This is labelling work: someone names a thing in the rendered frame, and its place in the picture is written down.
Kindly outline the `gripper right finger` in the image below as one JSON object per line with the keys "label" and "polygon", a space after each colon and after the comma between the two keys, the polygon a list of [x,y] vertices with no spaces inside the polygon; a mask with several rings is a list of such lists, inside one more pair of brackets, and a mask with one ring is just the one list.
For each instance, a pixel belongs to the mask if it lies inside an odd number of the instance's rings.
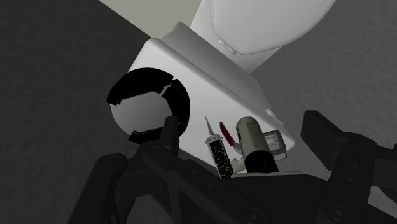
{"label": "gripper right finger", "polygon": [[331,172],[315,224],[397,224],[397,218],[368,203],[377,186],[397,204],[397,144],[389,149],[344,132],[316,110],[303,114],[300,136]]}

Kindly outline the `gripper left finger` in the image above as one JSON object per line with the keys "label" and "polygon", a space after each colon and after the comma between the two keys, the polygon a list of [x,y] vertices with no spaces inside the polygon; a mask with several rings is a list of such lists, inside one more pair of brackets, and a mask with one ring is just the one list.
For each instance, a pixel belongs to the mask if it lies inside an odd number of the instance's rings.
{"label": "gripper left finger", "polygon": [[270,224],[259,204],[192,160],[178,157],[174,116],[160,139],[126,158],[114,153],[94,164],[67,224],[126,224],[135,199],[159,194],[174,224]]}

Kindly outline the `black round hair brush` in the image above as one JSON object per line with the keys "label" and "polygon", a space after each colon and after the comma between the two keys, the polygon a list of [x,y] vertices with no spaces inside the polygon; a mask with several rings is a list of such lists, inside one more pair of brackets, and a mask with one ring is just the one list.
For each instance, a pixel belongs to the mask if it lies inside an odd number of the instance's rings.
{"label": "black round hair brush", "polygon": [[233,168],[230,163],[225,146],[219,134],[215,134],[209,124],[207,117],[205,117],[209,136],[205,140],[209,148],[216,170],[220,179],[230,178],[233,174]]}

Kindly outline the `black rimmed white round dish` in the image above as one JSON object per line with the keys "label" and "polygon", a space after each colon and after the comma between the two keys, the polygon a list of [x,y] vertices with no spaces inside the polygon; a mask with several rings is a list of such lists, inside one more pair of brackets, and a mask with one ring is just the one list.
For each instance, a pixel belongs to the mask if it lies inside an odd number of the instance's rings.
{"label": "black rimmed white round dish", "polygon": [[183,84],[156,68],[133,69],[123,75],[106,102],[115,122],[136,144],[159,139],[168,116],[178,118],[182,136],[190,118],[190,98]]}

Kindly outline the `small clear box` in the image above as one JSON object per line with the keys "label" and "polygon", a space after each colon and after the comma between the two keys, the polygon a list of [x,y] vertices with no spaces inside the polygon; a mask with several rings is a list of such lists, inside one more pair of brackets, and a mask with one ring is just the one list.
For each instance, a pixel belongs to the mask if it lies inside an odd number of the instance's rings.
{"label": "small clear box", "polygon": [[286,145],[279,130],[266,132],[263,136],[275,161],[287,159]]}

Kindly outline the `red and white small tool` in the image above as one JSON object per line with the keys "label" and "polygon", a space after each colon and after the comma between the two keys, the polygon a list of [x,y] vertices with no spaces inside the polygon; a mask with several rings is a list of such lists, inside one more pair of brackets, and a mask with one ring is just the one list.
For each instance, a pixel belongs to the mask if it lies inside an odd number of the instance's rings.
{"label": "red and white small tool", "polygon": [[246,167],[245,167],[245,164],[244,164],[244,157],[243,157],[243,154],[242,154],[242,150],[241,150],[240,144],[237,143],[233,139],[233,137],[230,135],[229,131],[227,130],[227,128],[225,127],[223,122],[219,123],[219,128],[220,128],[221,133],[225,137],[226,141],[228,142],[228,144],[235,150],[236,153],[238,153],[240,155],[240,159],[233,158],[230,161],[234,173],[236,174],[236,173],[239,173],[239,172],[245,170]]}

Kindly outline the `grey bottle with black cap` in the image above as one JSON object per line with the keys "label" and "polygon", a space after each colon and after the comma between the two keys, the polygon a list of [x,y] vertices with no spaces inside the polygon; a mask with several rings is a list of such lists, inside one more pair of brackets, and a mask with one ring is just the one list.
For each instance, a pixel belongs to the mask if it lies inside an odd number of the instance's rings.
{"label": "grey bottle with black cap", "polygon": [[257,120],[250,116],[241,118],[236,131],[248,173],[279,171]]}

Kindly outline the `white toilet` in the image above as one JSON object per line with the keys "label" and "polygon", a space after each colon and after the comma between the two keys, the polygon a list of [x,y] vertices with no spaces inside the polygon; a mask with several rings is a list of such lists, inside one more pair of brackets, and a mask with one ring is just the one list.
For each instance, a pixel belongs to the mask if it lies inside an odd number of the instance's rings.
{"label": "white toilet", "polygon": [[287,149],[293,136],[272,111],[253,72],[276,51],[309,32],[336,0],[202,0],[191,25],[177,23],[145,42],[133,69],[154,67],[173,75],[190,97],[190,120],[180,147],[211,162],[208,127],[233,132],[254,117],[264,132],[278,130]]}

